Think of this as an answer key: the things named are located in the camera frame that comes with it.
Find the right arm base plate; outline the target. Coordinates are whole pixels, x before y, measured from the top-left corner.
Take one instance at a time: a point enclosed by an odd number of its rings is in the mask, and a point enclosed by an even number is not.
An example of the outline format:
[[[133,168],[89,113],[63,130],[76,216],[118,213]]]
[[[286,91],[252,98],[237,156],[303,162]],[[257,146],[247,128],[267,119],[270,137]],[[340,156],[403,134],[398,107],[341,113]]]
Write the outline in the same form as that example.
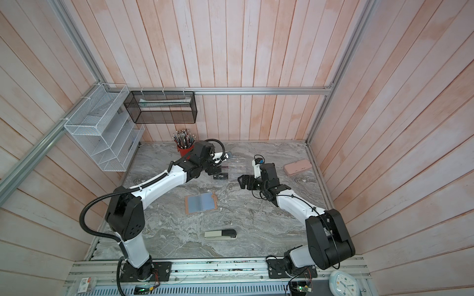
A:
[[[294,266],[290,259],[284,257],[278,259],[275,256],[271,255],[265,259],[267,264],[267,270],[270,279],[283,279],[283,278],[293,278],[304,277],[307,279],[312,279],[317,277],[317,270],[315,266],[305,266],[298,268]]]

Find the black VIP card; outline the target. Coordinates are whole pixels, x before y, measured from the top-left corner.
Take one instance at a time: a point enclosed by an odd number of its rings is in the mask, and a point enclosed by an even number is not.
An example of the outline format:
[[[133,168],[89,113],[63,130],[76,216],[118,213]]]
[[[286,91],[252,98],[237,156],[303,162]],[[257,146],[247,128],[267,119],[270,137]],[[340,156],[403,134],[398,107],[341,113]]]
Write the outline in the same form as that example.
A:
[[[214,180],[228,180],[228,173],[218,173],[213,175]]]

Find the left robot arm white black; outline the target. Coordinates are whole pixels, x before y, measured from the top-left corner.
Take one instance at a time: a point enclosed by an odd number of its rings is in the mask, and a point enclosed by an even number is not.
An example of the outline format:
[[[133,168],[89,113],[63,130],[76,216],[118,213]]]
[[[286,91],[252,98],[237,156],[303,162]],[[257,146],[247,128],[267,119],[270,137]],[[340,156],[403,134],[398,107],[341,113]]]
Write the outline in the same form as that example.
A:
[[[129,265],[140,269],[152,262],[143,239],[145,210],[159,197],[200,177],[202,172],[208,175],[221,172],[221,165],[227,158],[226,148],[219,140],[197,141],[190,152],[170,162],[162,173],[140,185],[113,192],[106,222]]]

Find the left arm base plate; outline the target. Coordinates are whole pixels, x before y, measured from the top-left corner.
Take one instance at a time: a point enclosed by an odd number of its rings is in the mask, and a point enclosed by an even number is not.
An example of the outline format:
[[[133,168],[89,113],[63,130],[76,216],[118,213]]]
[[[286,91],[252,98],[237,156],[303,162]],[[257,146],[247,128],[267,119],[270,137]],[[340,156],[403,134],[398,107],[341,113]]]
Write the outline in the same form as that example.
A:
[[[126,261],[120,269],[119,280],[120,282],[167,282],[171,270],[171,261],[147,261],[140,268],[135,268]]]

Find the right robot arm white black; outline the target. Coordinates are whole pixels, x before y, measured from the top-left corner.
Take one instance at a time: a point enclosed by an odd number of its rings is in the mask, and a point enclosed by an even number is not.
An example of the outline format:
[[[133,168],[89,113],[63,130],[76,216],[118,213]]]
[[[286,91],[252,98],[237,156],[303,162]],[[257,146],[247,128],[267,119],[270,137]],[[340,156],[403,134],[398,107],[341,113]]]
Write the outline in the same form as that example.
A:
[[[238,177],[240,188],[257,191],[257,198],[288,212],[305,226],[307,243],[284,255],[288,271],[317,266],[321,270],[337,267],[353,257],[356,249],[344,219],[337,210],[317,207],[280,182],[275,164],[253,163],[254,175]]]

